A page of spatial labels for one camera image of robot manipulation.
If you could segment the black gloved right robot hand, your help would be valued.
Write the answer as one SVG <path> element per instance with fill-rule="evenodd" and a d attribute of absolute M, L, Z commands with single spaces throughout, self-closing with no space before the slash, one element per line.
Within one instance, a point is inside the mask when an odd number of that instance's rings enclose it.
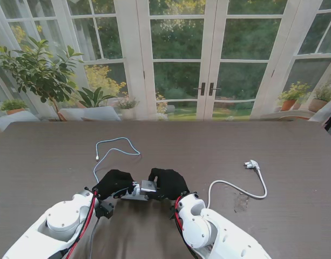
<path fill-rule="evenodd" d="M 147 194 L 152 200 L 176 200 L 182 193 L 190 192 L 183 176 L 172 169 L 152 168 L 148 180 L 157 185 L 155 192 Z"/>

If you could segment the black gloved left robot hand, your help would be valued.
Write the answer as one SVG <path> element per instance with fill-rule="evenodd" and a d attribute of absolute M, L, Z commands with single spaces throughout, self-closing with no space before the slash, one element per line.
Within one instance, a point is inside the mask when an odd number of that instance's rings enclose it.
<path fill-rule="evenodd" d="M 101 200 L 110 196 L 121 197 L 127 192 L 131 194 L 134 190 L 133 178 L 130 173 L 117 169 L 108 171 L 105 176 L 93 187 Z"/>

